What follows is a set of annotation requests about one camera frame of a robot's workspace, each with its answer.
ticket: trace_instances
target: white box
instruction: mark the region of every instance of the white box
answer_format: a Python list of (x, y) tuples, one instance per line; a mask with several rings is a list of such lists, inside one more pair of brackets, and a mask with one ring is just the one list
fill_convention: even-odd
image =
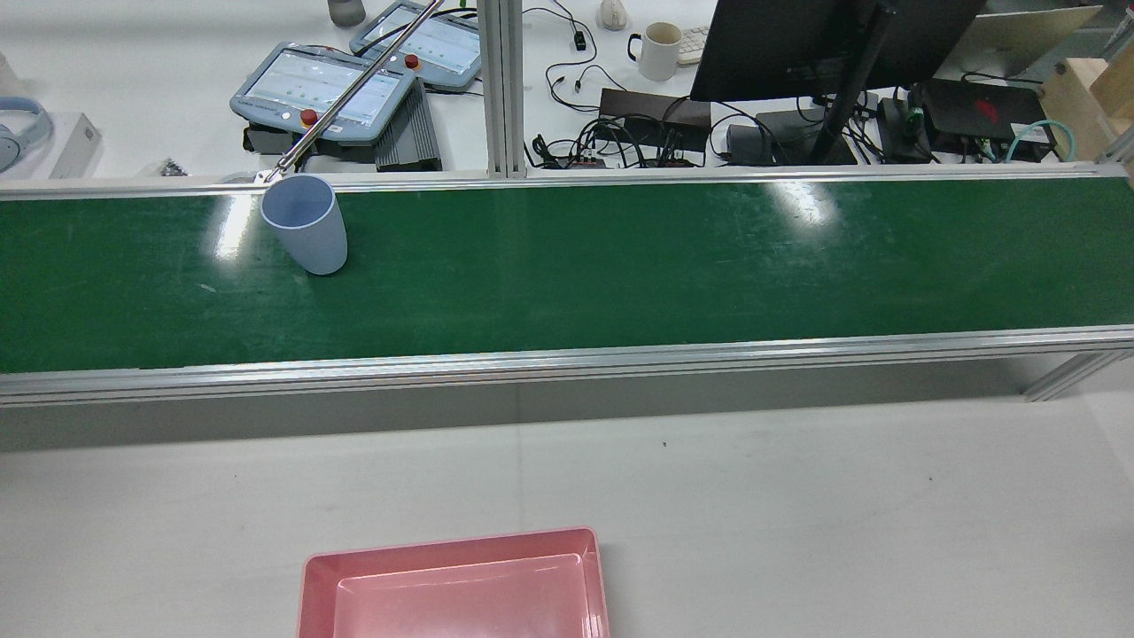
[(90, 177), (102, 134), (83, 113), (49, 112), (51, 136), (20, 155), (0, 179), (64, 179)]

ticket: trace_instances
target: plastic tray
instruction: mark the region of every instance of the plastic tray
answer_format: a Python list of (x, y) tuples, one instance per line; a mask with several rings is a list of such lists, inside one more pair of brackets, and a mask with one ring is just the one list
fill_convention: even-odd
[(587, 528), (320, 554), (298, 638), (608, 638)]

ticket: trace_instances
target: light blue cup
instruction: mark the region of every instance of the light blue cup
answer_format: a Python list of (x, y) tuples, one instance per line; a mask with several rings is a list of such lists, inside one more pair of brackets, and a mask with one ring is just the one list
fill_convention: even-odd
[(347, 230), (325, 179), (293, 175), (276, 181), (260, 202), (260, 215), (307, 272), (330, 274), (346, 263)]

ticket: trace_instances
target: screen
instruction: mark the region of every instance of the screen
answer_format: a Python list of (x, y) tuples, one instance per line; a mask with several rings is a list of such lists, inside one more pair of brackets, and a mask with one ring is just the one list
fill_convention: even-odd
[[(366, 41), (373, 42), (399, 26), (414, 22), (418, 15), (405, 7), (398, 7), (366, 34)], [(429, 19), (409, 36), (409, 40), (406, 40), (401, 45), (401, 52), (414, 53), (431, 65), (462, 74), (468, 70), (481, 54), (481, 36), (474, 31)]]
[(719, 0), (691, 99), (835, 93), (882, 6), (895, 17), (865, 88), (932, 77), (984, 0)]
[[(362, 73), (362, 69), (285, 50), (256, 79), (247, 95), (324, 112)], [(371, 126), (397, 85), (398, 80), (392, 77), (375, 75), (338, 117)]]

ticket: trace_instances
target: keyboard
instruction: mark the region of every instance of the keyboard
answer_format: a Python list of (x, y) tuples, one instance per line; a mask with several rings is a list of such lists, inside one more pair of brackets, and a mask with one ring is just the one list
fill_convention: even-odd
[(696, 65), (701, 62), (701, 51), (705, 48), (708, 26), (696, 26), (682, 32), (682, 41), (677, 43), (677, 63)]

